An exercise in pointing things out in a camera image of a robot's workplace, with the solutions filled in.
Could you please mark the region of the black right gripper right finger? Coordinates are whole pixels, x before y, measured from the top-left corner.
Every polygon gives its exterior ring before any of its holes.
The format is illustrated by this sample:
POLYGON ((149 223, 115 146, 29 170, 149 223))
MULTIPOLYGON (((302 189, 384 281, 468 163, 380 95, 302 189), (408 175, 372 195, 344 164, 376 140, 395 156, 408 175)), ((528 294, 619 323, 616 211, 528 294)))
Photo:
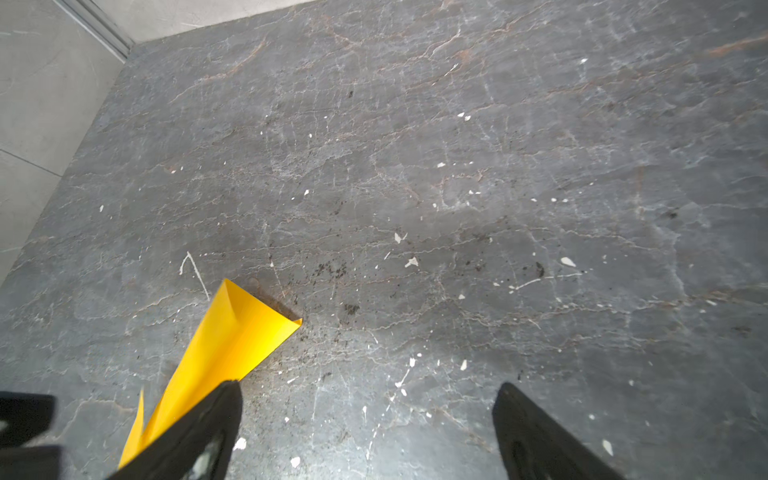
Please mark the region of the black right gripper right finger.
POLYGON ((492 409, 494 430, 510 479, 619 479, 621 475, 505 382, 492 409))

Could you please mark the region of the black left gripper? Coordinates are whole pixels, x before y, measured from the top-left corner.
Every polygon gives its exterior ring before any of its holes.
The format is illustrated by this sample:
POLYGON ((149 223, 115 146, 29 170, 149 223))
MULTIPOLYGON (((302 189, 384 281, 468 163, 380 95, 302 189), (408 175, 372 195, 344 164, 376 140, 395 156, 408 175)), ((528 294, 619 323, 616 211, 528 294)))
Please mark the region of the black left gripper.
POLYGON ((58 479, 62 448, 27 446, 45 433, 56 413, 57 400, 48 394, 1 392, 1 478, 58 479))

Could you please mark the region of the yellow square paper sheet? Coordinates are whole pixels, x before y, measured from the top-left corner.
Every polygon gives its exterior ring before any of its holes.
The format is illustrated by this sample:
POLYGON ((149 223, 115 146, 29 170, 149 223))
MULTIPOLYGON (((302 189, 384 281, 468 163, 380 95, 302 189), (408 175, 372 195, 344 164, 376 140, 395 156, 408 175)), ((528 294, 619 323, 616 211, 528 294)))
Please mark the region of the yellow square paper sheet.
POLYGON ((225 279, 148 422, 139 397, 119 466, 147 450, 221 383, 243 380, 301 325, 225 279))

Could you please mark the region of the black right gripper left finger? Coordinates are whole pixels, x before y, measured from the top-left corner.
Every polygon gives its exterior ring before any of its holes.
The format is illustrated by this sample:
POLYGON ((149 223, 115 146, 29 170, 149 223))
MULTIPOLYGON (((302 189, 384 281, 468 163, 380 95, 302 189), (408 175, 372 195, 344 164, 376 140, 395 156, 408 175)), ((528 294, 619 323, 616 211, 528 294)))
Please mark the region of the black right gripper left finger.
POLYGON ((226 477, 242 419, 236 381, 221 383, 165 433, 111 475, 113 479, 226 477))

